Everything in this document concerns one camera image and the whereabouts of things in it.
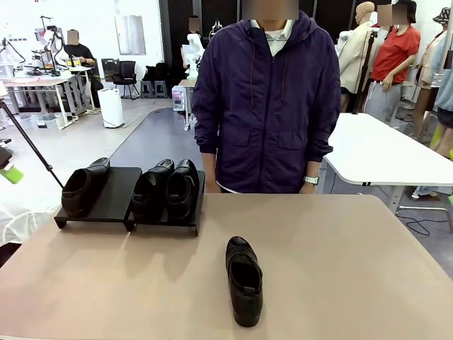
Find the black leather dress shoe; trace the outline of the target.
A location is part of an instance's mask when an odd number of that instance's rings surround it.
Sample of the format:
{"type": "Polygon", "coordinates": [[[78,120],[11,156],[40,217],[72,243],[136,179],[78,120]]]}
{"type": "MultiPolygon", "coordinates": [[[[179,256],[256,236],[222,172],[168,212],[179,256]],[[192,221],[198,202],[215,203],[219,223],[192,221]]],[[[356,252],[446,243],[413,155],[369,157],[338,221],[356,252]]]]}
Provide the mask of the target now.
{"type": "Polygon", "coordinates": [[[195,164],[190,159],[182,159],[166,186],[166,209],[171,219],[183,219],[190,214],[199,187],[195,164]]]}
{"type": "Polygon", "coordinates": [[[263,272],[258,257],[240,236],[228,241],[225,257],[234,320],[242,327],[254,327],[263,308],[263,272]]]}
{"type": "Polygon", "coordinates": [[[110,160],[101,157],[85,168],[77,169],[62,189],[62,207],[70,217],[89,212],[108,179],[110,160]]]}
{"type": "Polygon", "coordinates": [[[131,211],[138,220],[160,217],[166,204],[166,187],[175,170],[172,159],[163,159],[138,179],[131,197],[131,211]]]}

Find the person's right forearm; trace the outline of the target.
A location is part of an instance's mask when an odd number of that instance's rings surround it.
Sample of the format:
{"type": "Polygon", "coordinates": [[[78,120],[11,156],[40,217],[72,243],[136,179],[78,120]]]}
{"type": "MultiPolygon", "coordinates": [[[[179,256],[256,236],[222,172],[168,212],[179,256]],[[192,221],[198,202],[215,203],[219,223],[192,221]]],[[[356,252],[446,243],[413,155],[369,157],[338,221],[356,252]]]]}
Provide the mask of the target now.
{"type": "Polygon", "coordinates": [[[216,182],[216,154],[212,153],[202,153],[202,163],[207,182],[215,183],[216,182]]]}

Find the black tripod leg rod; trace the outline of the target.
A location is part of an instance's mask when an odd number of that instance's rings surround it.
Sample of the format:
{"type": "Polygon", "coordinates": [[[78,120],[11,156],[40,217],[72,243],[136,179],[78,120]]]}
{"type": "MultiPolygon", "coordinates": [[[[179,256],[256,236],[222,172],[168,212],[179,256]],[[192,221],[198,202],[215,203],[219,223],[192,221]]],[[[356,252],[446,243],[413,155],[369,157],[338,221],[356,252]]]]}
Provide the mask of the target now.
{"type": "Polygon", "coordinates": [[[56,174],[53,172],[53,168],[52,166],[46,161],[46,159],[44,158],[44,156],[40,153],[40,151],[38,150],[38,148],[35,146],[35,144],[33,143],[33,141],[29,138],[28,134],[25,132],[25,130],[21,127],[21,125],[19,124],[19,122],[16,120],[16,118],[14,117],[14,114],[9,110],[8,106],[4,103],[4,100],[2,98],[0,98],[0,108],[3,109],[6,113],[6,115],[11,119],[11,121],[13,122],[13,124],[16,126],[16,128],[18,129],[19,133],[23,136],[24,140],[28,143],[28,145],[30,146],[30,148],[34,151],[34,153],[36,154],[36,156],[38,157],[38,159],[42,162],[42,164],[44,165],[44,167],[50,172],[50,174],[52,175],[52,177],[55,179],[55,181],[58,183],[58,185],[63,188],[63,184],[61,183],[61,181],[57,178],[56,174]]]}

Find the clear plastic storage bin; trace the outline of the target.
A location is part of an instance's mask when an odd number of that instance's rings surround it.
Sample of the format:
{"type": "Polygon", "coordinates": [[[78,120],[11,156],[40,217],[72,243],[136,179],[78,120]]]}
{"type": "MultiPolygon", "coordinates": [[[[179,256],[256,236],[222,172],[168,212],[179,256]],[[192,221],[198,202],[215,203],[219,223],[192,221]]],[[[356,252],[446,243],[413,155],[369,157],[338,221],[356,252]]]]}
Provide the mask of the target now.
{"type": "Polygon", "coordinates": [[[59,116],[54,113],[33,114],[30,119],[35,130],[57,130],[59,128],[59,116]]]}

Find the white-legged work table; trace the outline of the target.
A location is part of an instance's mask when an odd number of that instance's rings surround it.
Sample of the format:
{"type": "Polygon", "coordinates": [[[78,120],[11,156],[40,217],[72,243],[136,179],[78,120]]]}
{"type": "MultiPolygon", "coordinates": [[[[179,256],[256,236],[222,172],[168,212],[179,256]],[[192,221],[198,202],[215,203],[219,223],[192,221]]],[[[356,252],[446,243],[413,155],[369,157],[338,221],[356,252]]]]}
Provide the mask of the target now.
{"type": "Polygon", "coordinates": [[[6,102],[18,115],[54,113],[59,116],[59,128],[74,124],[79,116],[93,109],[90,81],[80,74],[61,77],[14,77],[5,79],[6,102]]]}

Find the white air purifier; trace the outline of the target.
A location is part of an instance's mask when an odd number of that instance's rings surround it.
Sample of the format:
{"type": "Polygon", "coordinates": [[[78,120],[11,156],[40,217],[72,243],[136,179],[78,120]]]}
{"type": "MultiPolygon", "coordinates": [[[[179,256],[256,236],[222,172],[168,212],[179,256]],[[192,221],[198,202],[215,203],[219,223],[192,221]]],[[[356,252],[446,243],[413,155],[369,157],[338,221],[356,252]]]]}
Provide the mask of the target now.
{"type": "Polygon", "coordinates": [[[97,91],[101,107],[103,126],[105,128],[120,128],[124,125],[124,115],[120,91],[104,88],[97,91]]]}

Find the man in black shirt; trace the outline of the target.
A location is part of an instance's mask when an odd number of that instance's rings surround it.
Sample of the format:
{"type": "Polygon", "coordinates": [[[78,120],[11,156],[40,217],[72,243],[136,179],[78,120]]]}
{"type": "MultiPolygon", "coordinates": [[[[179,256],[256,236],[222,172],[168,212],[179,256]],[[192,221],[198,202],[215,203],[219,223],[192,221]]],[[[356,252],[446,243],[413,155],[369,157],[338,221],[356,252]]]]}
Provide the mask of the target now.
{"type": "Polygon", "coordinates": [[[95,77],[97,67],[96,58],[92,55],[89,48],[79,42],[79,32],[71,29],[67,31],[67,44],[64,46],[65,52],[72,58],[78,58],[82,67],[90,67],[87,71],[91,83],[91,95],[93,97],[93,106],[100,108],[97,91],[103,89],[102,83],[95,77]]]}

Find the black office chair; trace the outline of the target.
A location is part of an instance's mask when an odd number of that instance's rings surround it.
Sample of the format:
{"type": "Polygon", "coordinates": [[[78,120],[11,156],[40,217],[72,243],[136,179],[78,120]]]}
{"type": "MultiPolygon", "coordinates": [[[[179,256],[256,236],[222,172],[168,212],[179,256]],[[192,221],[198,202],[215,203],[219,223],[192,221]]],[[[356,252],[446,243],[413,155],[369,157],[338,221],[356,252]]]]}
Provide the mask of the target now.
{"type": "Polygon", "coordinates": [[[118,73],[112,75],[115,87],[123,86],[123,95],[125,97],[126,89],[129,91],[130,99],[136,100],[140,96],[137,90],[137,74],[135,72],[135,61],[119,61],[118,73]]]}

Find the black backpack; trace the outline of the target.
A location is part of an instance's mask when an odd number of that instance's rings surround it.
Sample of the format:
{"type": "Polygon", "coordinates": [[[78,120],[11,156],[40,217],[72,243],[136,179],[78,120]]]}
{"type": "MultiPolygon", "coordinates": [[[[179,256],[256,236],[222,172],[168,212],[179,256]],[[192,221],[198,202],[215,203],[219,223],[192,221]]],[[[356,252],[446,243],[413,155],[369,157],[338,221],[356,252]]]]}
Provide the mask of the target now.
{"type": "Polygon", "coordinates": [[[168,65],[165,62],[158,62],[155,66],[146,66],[142,81],[165,81],[168,75],[168,65]]]}

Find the computer case with coloured lights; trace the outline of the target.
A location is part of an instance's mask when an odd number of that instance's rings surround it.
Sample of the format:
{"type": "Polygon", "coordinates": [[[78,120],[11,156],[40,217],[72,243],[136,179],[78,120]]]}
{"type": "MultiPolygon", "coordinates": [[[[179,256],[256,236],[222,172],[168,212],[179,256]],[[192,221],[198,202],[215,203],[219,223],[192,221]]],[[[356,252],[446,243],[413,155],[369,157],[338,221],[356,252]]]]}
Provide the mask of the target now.
{"type": "Polygon", "coordinates": [[[186,90],[184,86],[174,86],[172,88],[173,110],[183,112],[186,109],[186,90]]]}

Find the small wood top table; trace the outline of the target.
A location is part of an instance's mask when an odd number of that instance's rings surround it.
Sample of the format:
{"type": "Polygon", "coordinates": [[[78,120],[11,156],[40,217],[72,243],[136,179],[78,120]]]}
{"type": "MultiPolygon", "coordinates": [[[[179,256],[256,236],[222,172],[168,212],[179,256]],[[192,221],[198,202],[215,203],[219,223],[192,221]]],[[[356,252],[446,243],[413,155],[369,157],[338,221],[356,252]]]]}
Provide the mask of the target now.
{"type": "Polygon", "coordinates": [[[192,101],[193,90],[195,88],[195,79],[183,79],[180,81],[179,86],[183,87],[185,91],[185,126],[184,130],[187,132],[191,129],[192,122],[192,101]]]}

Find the person in purple jacket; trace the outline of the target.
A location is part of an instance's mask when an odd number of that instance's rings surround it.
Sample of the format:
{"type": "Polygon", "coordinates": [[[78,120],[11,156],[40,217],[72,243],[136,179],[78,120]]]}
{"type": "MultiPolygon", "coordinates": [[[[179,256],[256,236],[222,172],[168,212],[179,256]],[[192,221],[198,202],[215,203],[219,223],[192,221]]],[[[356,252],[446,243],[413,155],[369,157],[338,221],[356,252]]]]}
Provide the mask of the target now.
{"type": "Polygon", "coordinates": [[[202,56],[193,113],[222,192],[300,193],[307,162],[331,152],[340,114],[330,35],[298,0],[244,0],[243,18],[202,56]]]}

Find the mannequin in beige coat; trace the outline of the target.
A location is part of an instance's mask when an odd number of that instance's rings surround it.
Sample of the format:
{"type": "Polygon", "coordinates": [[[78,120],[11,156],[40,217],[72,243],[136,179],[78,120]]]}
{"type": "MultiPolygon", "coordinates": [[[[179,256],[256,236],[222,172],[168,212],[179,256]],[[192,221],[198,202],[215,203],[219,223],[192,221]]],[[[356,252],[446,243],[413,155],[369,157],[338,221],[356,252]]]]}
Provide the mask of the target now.
{"type": "Polygon", "coordinates": [[[375,5],[365,1],[357,5],[355,20],[357,27],[350,31],[348,39],[339,49],[341,111],[347,112],[348,104],[357,95],[362,63],[365,60],[369,29],[375,5]]]}

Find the white table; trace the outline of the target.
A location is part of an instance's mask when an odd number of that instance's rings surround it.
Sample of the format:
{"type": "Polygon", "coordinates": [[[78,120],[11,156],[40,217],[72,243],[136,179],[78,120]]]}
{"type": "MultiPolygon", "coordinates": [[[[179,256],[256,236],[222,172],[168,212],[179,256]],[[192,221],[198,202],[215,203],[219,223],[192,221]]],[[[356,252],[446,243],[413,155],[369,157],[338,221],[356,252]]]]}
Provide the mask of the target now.
{"type": "Polygon", "coordinates": [[[406,186],[453,187],[453,162],[366,113],[341,113],[323,162],[344,182],[389,186],[396,214],[406,186]]]}

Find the grey wall panel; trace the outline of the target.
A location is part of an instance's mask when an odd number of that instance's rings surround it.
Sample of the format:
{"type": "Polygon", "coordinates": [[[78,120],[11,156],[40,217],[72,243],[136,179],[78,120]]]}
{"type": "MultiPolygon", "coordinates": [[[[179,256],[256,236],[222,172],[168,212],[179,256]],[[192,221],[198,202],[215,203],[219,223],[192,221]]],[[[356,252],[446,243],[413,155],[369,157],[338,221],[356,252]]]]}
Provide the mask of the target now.
{"type": "Polygon", "coordinates": [[[115,28],[120,55],[145,55],[146,45],[141,16],[115,16],[115,28]]]}

